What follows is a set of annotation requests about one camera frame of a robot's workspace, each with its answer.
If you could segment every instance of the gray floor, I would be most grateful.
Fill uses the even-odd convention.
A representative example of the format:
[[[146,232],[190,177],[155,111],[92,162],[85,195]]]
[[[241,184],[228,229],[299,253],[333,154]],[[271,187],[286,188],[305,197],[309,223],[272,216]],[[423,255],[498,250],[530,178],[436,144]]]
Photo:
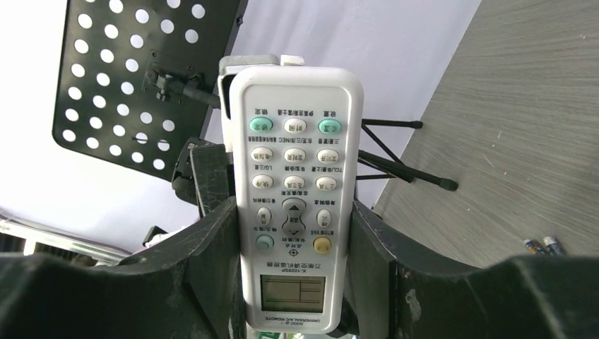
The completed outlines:
[[[459,190],[396,179],[375,211],[474,266],[550,234],[599,255],[598,18],[596,0],[482,0],[402,156]]]

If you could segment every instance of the air conditioner remote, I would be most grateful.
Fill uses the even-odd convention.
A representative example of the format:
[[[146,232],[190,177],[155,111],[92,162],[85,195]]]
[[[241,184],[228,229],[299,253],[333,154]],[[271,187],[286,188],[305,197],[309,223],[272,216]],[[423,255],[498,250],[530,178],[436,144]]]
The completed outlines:
[[[253,66],[230,88],[247,321],[328,333],[340,320],[363,106],[342,69]]]

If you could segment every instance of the white wall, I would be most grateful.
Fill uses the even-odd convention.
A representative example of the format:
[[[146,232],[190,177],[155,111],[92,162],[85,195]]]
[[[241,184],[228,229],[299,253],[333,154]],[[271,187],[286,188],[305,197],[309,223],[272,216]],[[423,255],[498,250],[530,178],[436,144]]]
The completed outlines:
[[[234,54],[298,54],[310,65],[350,69],[362,79],[366,117],[418,119],[479,3],[251,0]],[[175,230],[194,221],[195,207],[179,201],[169,183],[54,143],[66,2],[4,6],[0,208],[130,250],[152,225]],[[209,138],[217,141],[218,119],[212,123]],[[410,137],[408,130],[373,130],[398,155]],[[362,149],[383,155],[366,136]],[[360,199],[370,206],[384,184],[360,184]]]

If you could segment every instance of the perforated metal panel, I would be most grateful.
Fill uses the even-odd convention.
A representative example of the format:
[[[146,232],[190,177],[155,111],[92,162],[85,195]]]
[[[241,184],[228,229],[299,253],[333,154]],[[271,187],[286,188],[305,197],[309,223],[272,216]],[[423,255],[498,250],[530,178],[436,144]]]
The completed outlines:
[[[169,179],[208,106],[156,98],[160,64],[214,88],[247,5],[242,0],[70,0],[52,135],[62,147]]]

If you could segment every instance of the yellow button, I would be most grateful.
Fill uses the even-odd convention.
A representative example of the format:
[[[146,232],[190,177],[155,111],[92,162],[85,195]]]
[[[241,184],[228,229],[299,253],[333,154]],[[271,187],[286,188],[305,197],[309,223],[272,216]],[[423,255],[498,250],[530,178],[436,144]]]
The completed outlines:
[[[331,240],[327,237],[319,237],[314,240],[314,250],[320,254],[327,254],[331,250]]]

